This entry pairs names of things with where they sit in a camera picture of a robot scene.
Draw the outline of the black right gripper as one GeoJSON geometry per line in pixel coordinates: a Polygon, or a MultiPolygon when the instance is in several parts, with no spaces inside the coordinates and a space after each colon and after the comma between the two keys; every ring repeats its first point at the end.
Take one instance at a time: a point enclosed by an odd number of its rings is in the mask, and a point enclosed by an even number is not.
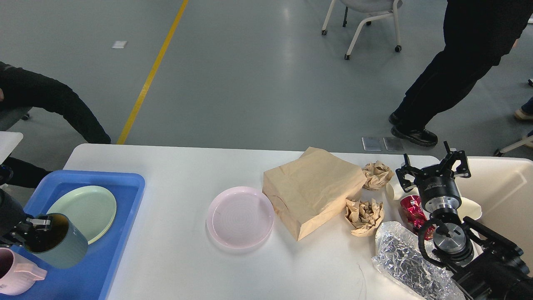
{"type": "Polygon", "coordinates": [[[404,154],[403,165],[396,169],[400,187],[404,192],[418,188],[423,209],[428,213],[441,208],[458,209],[461,196],[455,178],[470,178],[468,158],[464,150],[451,148],[444,141],[446,156],[438,166],[419,169],[411,165],[408,154],[404,154]]]}

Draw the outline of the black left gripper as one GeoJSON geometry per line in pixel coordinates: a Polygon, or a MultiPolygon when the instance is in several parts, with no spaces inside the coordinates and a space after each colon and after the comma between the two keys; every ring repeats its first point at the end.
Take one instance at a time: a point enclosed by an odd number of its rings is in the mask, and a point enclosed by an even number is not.
{"type": "Polygon", "coordinates": [[[47,232],[52,228],[52,216],[27,215],[20,203],[4,190],[0,190],[0,246],[22,247],[25,235],[47,232]]]}

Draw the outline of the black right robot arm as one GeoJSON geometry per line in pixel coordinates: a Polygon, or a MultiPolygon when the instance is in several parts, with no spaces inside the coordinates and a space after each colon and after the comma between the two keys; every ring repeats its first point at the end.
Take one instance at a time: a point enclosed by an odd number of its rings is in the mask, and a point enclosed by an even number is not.
{"type": "Polygon", "coordinates": [[[396,169],[405,192],[418,189],[421,207],[430,218],[418,231],[422,257],[451,271],[452,280],[469,300],[531,300],[533,281],[514,242],[471,217],[460,218],[462,200],[456,178],[470,178],[463,150],[445,142],[446,156],[437,165],[417,168],[409,156],[396,169]]]}

